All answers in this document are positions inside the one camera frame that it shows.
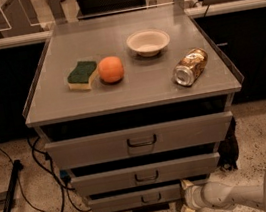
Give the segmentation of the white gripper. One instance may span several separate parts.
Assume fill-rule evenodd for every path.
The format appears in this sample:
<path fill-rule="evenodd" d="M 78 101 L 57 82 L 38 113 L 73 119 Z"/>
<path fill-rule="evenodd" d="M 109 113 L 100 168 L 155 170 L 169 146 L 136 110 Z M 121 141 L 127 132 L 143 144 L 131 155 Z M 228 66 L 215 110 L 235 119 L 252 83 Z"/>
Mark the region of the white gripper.
<path fill-rule="evenodd" d="M 207 207 L 203 198 L 202 187 L 195 186 L 191 181 L 184 179 L 181 181 L 181 188 L 185 191 L 186 205 L 182 205 L 180 212 L 195 212 L 195 210 Z"/>

